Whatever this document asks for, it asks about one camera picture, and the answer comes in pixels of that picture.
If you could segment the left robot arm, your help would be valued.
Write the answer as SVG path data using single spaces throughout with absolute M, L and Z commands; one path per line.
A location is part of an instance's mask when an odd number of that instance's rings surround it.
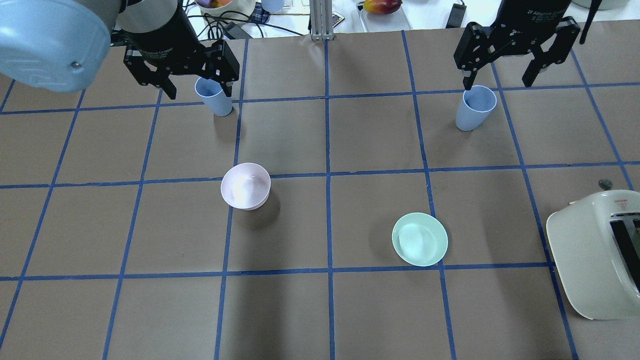
M 3 0 L 1 73 L 34 88 L 82 91 L 95 80 L 115 28 L 126 42 L 123 63 L 139 85 L 174 100 L 170 76 L 196 75 L 232 94 L 237 58 L 222 39 L 199 41 L 180 0 Z

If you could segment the blue cup near right arm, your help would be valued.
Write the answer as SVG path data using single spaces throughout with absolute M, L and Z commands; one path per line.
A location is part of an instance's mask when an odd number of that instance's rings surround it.
M 473 85 L 462 93 L 455 114 L 455 126 L 462 132 L 479 127 L 498 105 L 495 92 L 483 85 Z

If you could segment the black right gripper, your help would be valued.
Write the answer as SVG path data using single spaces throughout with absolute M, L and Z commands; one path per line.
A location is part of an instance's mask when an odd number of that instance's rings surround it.
M 533 54 L 521 78 L 526 88 L 551 64 L 564 62 L 581 31 L 565 14 L 569 5 L 569 0 L 503 0 L 491 25 L 467 23 L 454 51 L 464 89 L 471 91 L 478 70 L 500 57 Z

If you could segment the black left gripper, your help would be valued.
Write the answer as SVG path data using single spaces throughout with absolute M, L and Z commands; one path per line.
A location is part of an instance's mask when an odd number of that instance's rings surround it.
M 158 85 L 170 100 L 178 90 L 171 75 L 215 80 L 227 98 L 240 77 L 240 64 L 223 39 L 199 41 L 181 5 L 126 5 L 123 63 L 140 85 Z

